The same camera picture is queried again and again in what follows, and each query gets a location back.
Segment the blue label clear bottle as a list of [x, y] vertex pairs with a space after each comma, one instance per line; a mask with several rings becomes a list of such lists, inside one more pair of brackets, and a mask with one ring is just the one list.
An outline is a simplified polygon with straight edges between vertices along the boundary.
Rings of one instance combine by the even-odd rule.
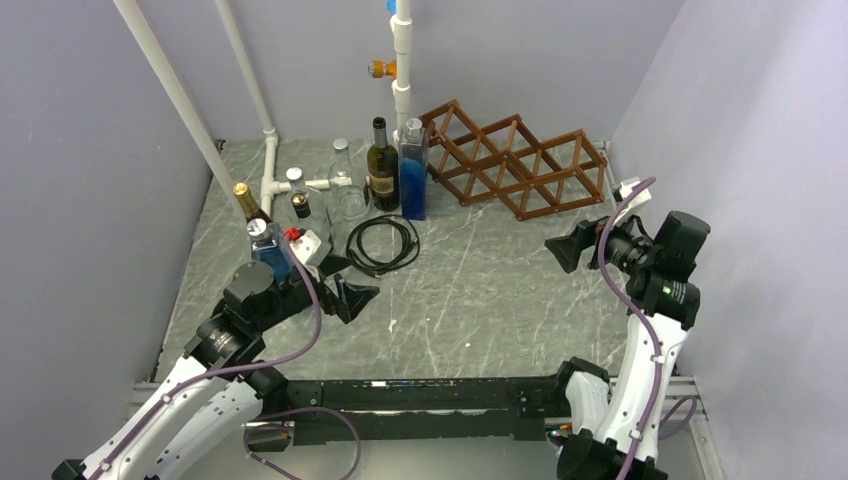
[[255, 218], [248, 221], [246, 231], [252, 260], [270, 266], [275, 282], [284, 283], [292, 265], [282, 246], [280, 226], [276, 222]]
[[419, 118], [406, 121], [399, 136], [399, 180], [402, 216], [409, 220], [426, 219], [428, 140]]

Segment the clear glass bottle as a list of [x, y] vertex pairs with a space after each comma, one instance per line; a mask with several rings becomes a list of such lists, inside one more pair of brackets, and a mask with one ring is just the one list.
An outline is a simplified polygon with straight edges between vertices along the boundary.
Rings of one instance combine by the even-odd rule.
[[291, 195], [308, 195], [308, 185], [306, 180], [304, 179], [303, 171], [300, 167], [288, 168], [285, 172], [285, 176], [289, 183], [289, 193]]
[[354, 171], [346, 139], [335, 139], [332, 148], [334, 156], [327, 180], [335, 213], [344, 220], [357, 220], [369, 209], [364, 179]]

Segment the dark green wine bottle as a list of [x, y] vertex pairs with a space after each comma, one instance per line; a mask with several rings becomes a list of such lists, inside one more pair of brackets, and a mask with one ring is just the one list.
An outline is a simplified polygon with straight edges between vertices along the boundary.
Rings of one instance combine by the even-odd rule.
[[389, 143], [386, 120], [372, 120], [374, 142], [367, 151], [369, 187], [374, 206], [383, 212], [392, 212], [400, 205], [399, 157]]

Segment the brown gold-capped wine bottle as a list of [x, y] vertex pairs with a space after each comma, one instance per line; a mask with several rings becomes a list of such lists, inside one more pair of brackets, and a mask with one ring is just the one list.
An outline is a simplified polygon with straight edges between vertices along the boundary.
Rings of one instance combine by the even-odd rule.
[[261, 219], [266, 223], [273, 222], [273, 219], [262, 209], [260, 203], [254, 198], [251, 189], [246, 183], [236, 183], [233, 186], [232, 191], [243, 211], [245, 221], [247, 223], [256, 219]]

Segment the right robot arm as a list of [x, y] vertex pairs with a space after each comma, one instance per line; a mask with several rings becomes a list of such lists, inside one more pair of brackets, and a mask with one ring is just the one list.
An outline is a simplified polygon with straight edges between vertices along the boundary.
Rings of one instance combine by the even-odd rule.
[[582, 252], [588, 266], [612, 265], [628, 281], [625, 356], [617, 381], [606, 370], [572, 358], [561, 365], [551, 388], [557, 411], [571, 415], [568, 435], [549, 433], [557, 449], [559, 479], [665, 479], [656, 464], [663, 401], [679, 351], [694, 326], [700, 290], [689, 278], [711, 228], [685, 212], [672, 211], [655, 237], [632, 215], [610, 226], [607, 218], [581, 221], [568, 235], [545, 241], [560, 267], [574, 272]]

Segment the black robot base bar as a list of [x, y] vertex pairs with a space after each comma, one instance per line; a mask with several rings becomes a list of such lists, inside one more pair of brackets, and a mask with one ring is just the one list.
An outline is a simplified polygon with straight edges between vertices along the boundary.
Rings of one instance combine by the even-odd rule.
[[565, 382], [550, 375], [291, 380], [257, 419], [289, 427], [296, 446], [317, 446], [354, 437], [544, 441], [570, 415]]

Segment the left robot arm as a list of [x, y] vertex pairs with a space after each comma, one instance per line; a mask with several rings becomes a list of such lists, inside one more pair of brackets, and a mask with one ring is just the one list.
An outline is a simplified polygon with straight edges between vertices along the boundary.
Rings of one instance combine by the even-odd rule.
[[[330, 289], [300, 263], [283, 277], [263, 262], [240, 266], [158, 389], [104, 444], [82, 459], [62, 461], [52, 478], [175, 478], [214, 438], [256, 417], [279, 417], [289, 402], [289, 381], [279, 366], [316, 345], [324, 317], [349, 323], [380, 292], [340, 274], [334, 282]], [[260, 359], [265, 332], [306, 310], [314, 318], [309, 340], [285, 356]]]

